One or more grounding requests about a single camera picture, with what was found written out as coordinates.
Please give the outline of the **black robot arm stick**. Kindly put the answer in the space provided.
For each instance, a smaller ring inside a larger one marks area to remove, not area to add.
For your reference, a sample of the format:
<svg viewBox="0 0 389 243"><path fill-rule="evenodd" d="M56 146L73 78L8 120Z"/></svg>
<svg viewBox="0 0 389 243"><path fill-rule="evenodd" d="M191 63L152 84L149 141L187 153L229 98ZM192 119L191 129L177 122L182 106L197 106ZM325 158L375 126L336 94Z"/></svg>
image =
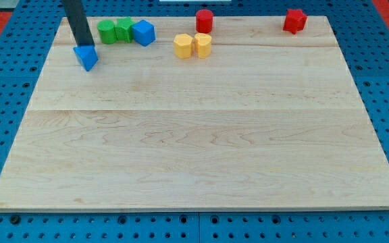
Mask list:
<svg viewBox="0 0 389 243"><path fill-rule="evenodd" d="M76 44L95 45L81 0L61 0Z"/></svg>

